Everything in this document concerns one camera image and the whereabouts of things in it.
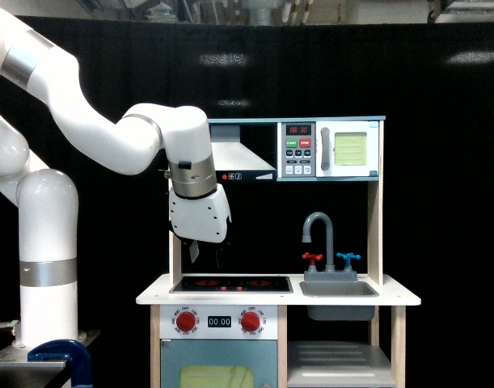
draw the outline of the stovetop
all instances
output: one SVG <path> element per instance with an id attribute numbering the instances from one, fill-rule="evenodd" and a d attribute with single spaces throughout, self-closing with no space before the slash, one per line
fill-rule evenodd
<path id="1" fill-rule="evenodd" d="M 170 293 L 292 293 L 287 276 L 183 276 Z"/>

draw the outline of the oven timer display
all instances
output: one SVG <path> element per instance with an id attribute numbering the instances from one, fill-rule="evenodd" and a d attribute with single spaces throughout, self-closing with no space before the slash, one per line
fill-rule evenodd
<path id="1" fill-rule="evenodd" d="M 209 316 L 207 318 L 207 327 L 231 327 L 232 317 L 226 316 Z"/>

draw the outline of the white countertop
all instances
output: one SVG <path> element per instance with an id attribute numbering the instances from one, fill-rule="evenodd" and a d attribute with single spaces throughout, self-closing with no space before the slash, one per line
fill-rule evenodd
<path id="1" fill-rule="evenodd" d="M 292 293 L 169 293 L 171 285 L 169 274 L 160 276 L 150 287 L 136 299 L 139 305 L 177 305 L 200 304 L 215 305 L 227 303 L 230 305 L 322 305 L 322 306 L 418 306 L 421 300 L 408 291 L 396 280 L 383 275 L 383 285 L 376 285 L 366 274 L 358 274 L 358 281 L 369 284 L 379 295 L 377 297 L 307 297 L 302 294 L 299 283 L 304 281 L 303 274 L 287 274 L 266 276 L 287 276 L 291 282 Z"/>

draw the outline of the blue faucet handle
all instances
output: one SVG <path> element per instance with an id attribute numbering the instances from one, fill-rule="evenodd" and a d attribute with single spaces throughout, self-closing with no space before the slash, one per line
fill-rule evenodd
<path id="1" fill-rule="evenodd" d="M 360 255 L 354 255 L 352 252 L 351 253 L 340 253 L 338 252 L 336 254 L 336 257 L 341 257 L 342 259 L 345 260 L 345 266 L 350 266 L 351 265 L 351 259 L 356 259 L 359 260 L 361 259 Z"/>

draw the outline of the red faucet handle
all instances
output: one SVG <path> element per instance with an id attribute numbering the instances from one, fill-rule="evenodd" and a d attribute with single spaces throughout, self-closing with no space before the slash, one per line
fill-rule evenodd
<path id="1" fill-rule="evenodd" d="M 313 255 L 310 252 L 306 252 L 304 255 L 302 255 L 302 258 L 304 260 L 309 259 L 310 260 L 310 265 L 315 265 L 315 261 L 320 261 L 324 258 L 324 255 Z"/>

